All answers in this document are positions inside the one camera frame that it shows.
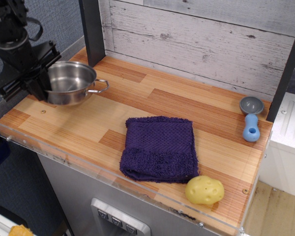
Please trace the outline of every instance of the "folded washcloth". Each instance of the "folded washcloth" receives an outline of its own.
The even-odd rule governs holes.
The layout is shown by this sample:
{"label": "folded washcloth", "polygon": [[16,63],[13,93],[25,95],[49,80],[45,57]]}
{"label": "folded washcloth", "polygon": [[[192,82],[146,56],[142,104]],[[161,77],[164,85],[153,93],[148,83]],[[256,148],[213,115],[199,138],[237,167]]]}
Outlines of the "folded washcloth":
{"label": "folded washcloth", "polygon": [[146,117],[126,121],[120,170],[135,180],[188,182],[198,176],[192,122],[181,118]]}

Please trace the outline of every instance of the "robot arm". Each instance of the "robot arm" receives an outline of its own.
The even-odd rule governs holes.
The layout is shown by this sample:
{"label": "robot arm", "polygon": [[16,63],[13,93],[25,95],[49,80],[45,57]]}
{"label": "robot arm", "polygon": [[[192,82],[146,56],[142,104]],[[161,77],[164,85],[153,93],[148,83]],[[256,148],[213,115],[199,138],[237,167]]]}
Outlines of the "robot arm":
{"label": "robot arm", "polygon": [[[40,38],[43,28],[38,20],[27,17],[24,0],[0,0],[0,95],[8,101],[22,89],[38,100],[46,100],[50,90],[47,69],[61,56],[53,41],[32,47],[30,40]],[[34,38],[29,38],[27,22],[40,25]]]}

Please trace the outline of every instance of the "white wooden wall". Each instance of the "white wooden wall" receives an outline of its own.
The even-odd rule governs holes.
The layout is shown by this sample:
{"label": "white wooden wall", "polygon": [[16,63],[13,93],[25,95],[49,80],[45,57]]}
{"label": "white wooden wall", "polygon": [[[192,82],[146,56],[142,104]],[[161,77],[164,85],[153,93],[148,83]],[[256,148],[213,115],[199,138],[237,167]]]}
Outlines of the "white wooden wall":
{"label": "white wooden wall", "polygon": [[272,101],[295,0],[99,0],[106,55]]}

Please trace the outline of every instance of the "button panel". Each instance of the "button panel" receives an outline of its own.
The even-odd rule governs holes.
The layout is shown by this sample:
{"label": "button panel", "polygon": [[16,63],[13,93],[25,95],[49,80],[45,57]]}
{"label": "button panel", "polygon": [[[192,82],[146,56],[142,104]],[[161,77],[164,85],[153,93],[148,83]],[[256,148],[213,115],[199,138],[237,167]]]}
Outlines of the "button panel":
{"label": "button panel", "polygon": [[91,209],[96,222],[105,219],[120,229],[125,230],[128,234],[151,236],[151,229],[147,224],[97,198],[92,199]]}

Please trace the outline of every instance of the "blue spoon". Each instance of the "blue spoon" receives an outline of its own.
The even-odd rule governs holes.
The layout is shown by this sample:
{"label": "blue spoon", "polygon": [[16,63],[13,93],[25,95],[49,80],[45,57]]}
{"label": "blue spoon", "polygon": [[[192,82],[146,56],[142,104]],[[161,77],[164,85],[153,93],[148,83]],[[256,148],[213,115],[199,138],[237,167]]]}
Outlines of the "blue spoon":
{"label": "blue spoon", "polygon": [[264,103],[256,97],[244,97],[239,102],[239,107],[246,114],[242,136],[248,142],[255,142],[260,138],[257,114],[264,110]]}

